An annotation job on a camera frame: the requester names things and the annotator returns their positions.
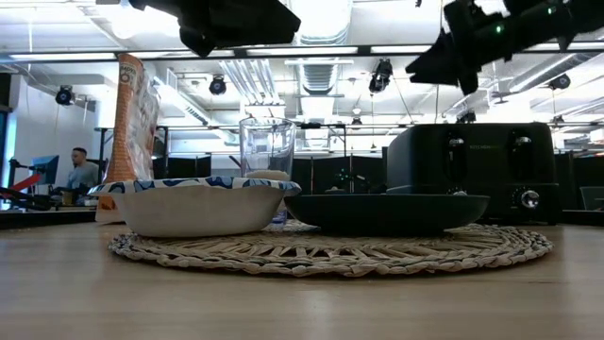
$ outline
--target ceiling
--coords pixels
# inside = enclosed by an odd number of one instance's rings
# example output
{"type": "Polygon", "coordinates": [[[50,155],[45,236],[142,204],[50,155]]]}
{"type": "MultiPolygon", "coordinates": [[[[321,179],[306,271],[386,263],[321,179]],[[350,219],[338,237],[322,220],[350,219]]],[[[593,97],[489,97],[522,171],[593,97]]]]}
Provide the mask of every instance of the ceiling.
{"type": "MultiPolygon", "coordinates": [[[[486,12],[505,10],[502,0],[478,0],[486,12]]],[[[15,52],[44,51],[102,51],[102,50],[160,50],[185,48],[171,27],[153,27],[146,22],[134,21],[138,34],[125,38],[123,32],[114,30],[118,21],[118,8],[111,5],[96,5],[94,0],[5,0],[0,3],[0,54],[15,52]]],[[[424,1],[421,8],[415,0],[355,0],[353,2],[348,44],[430,44],[441,27],[441,2],[424,1]]],[[[602,36],[600,32],[578,37],[593,40],[602,36]]],[[[597,56],[567,74],[572,85],[566,90],[552,92],[534,88],[525,93],[505,98],[505,103],[496,105],[498,99],[489,96],[492,91],[503,91],[499,86],[518,77],[535,65],[546,62],[553,55],[519,55],[511,62],[495,62],[483,67],[479,83],[488,88],[468,98],[467,108],[476,110],[478,121],[549,121],[558,112],[571,111],[585,103],[602,98],[600,88],[604,83],[604,57],[597,56]]],[[[443,122],[455,119],[458,110],[452,110],[463,99],[461,90],[450,86],[411,84],[405,67],[415,57],[391,58],[394,81],[383,93],[373,97],[368,91],[370,73],[375,69],[378,58],[349,58],[352,64],[341,66],[335,89],[330,94],[341,95],[333,105],[333,121],[349,123],[355,115],[352,110],[361,109],[364,124],[407,124],[443,122]]],[[[286,66],[283,59],[269,59],[270,69],[277,91],[285,104],[285,115],[301,118],[300,94],[294,67],[286,66]]],[[[223,95],[209,92],[210,75],[222,74],[218,60],[155,61],[145,65],[160,78],[167,69],[179,77],[179,90],[188,94],[194,104],[205,110],[213,124],[236,124],[245,117],[241,113],[241,96],[230,80],[226,79],[227,91],[223,95]]],[[[23,66],[13,70],[24,72],[23,66]]],[[[48,63],[35,64],[30,72],[44,86],[58,86],[58,75],[101,75],[106,80],[103,86],[91,84],[81,91],[98,100],[108,100],[114,95],[110,84],[117,83],[118,68],[115,62],[101,63],[48,63]]],[[[604,118],[604,107],[588,110],[582,115],[572,116],[566,121],[583,122],[604,118]]],[[[166,120],[171,125],[191,125],[195,121],[181,115],[171,114],[166,120]]],[[[577,139],[596,127],[568,129],[561,134],[564,139],[577,139]]],[[[377,130],[376,134],[393,132],[377,130]]],[[[173,138],[207,138],[210,132],[174,133],[173,138]]]]}

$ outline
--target table surface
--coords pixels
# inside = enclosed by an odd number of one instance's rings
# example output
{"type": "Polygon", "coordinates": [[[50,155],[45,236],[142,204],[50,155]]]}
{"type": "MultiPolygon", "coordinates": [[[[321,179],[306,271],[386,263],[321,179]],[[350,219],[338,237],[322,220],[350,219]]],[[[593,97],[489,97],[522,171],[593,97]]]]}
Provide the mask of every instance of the table surface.
{"type": "Polygon", "coordinates": [[[527,228],[541,260],[293,279],[134,263],[95,224],[0,231],[0,339],[604,339],[604,229],[527,228]]]}

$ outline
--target round woven placemat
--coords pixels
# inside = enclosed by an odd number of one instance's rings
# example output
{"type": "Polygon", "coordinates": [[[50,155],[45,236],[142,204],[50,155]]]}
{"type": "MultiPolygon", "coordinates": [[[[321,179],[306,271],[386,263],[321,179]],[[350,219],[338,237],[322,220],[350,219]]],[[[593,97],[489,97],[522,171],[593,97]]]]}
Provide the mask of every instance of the round woven placemat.
{"type": "Polygon", "coordinates": [[[116,237],[109,250],[164,266],[242,270],[249,274],[361,277],[457,272],[526,262],[551,251],[544,235],[513,227],[470,225],[436,238],[321,235],[299,222],[281,230],[200,239],[116,237]]]}

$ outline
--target person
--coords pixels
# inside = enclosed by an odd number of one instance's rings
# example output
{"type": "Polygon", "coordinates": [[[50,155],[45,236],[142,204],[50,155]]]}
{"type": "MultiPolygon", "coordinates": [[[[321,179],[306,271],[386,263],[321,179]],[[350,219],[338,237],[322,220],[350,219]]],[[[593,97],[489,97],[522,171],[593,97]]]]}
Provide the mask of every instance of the person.
{"type": "Polygon", "coordinates": [[[88,152],[83,147],[75,147],[72,150],[74,170],[69,173],[69,177],[67,178],[68,189],[92,188],[98,184],[98,165],[91,161],[86,161],[87,155],[88,152]]]}

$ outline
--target computer monitor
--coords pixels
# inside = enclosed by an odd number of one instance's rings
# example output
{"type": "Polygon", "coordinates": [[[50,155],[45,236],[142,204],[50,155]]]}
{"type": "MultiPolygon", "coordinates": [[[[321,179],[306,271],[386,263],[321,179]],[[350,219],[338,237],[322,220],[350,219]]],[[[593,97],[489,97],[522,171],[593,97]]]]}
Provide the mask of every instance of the computer monitor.
{"type": "Polygon", "coordinates": [[[57,181],[57,170],[59,169],[59,155],[37,157],[33,159],[31,169],[34,174],[42,177],[39,185],[52,185],[57,181]]]}

